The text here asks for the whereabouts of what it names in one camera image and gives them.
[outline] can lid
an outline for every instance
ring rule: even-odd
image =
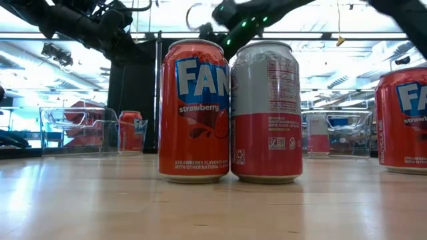
[[[399,70],[391,71],[389,73],[385,73],[385,74],[381,75],[380,78],[383,78],[383,77],[388,76],[388,75],[393,74],[393,73],[399,73],[399,72],[411,71],[411,70],[418,70],[418,69],[427,69],[427,67],[409,67],[409,68],[405,68],[405,69],[399,69]]]
[[[184,40],[179,40],[179,41],[176,41],[175,43],[172,43],[167,50],[170,50],[173,46],[181,44],[181,43],[207,43],[207,44],[210,44],[210,45],[213,45],[213,46],[219,48],[221,50],[221,53],[224,54],[224,50],[222,49],[221,46],[219,46],[218,44],[216,44],[216,43],[214,43],[212,41],[208,41],[208,40],[205,40],[205,39],[184,39]]]
[[[128,110],[122,111],[121,113],[139,113],[139,114],[141,114],[139,111],[128,111]]]
[[[245,45],[245,46],[241,47],[241,48],[238,50],[237,54],[238,54],[239,52],[241,52],[242,50],[244,50],[244,49],[248,48],[248,47],[253,47],[253,46],[256,46],[256,45],[282,45],[282,46],[287,47],[287,48],[292,52],[292,48],[291,48],[291,46],[289,46],[289,44],[287,44],[287,43],[283,43],[283,42],[281,42],[281,41],[257,41],[257,42],[255,42],[255,43],[250,43],[250,44],[247,44],[247,45]]]

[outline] soda can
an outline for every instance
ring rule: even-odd
[[[427,68],[381,76],[375,100],[380,164],[394,172],[427,174]]]
[[[310,155],[327,155],[330,153],[328,120],[326,114],[307,114],[307,152]]]
[[[219,45],[177,41],[163,60],[159,172],[171,182],[211,183],[229,171],[229,67]]]
[[[143,121],[138,111],[122,111],[119,117],[119,153],[142,152]]]
[[[289,45],[242,47],[232,67],[232,172],[253,183],[289,183],[302,173],[298,62]]]

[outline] wooden surface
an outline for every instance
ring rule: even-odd
[[[178,185],[155,155],[0,161],[0,239],[427,239],[427,177],[305,160],[287,185]]]

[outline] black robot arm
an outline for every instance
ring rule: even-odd
[[[210,23],[199,27],[199,38],[219,44],[226,59],[233,57],[265,27],[280,21],[290,11],[314,0],[251,0],[236,4],[223,0],[212,13],[215,21],[229,29],[228,34],[215,34]],[[419,0],[370,0],[377,11],[391,16],[427,58],[427,10]]]
[[[55,33],[82,43],[87,48],[102,52],[115,64],[128,62],[151,62],[153,57],[141,50],[130,33],[124,28],[132,22],[132,11],[122,2],[113,0],[53,0],[50,6],[45,0],[0,0],[0,6],[38,26],[40,32],[50,39]]]

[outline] clear plastic bin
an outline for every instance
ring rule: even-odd
[[[303,151],[307,158],[370,157],[372,112],[306,111],[302,119]]]
[[[39,112],[43,155],[119,155],[119,119],[113,109],[41,107]],[[147,121],[142,125],[138,127],[145,138]]]

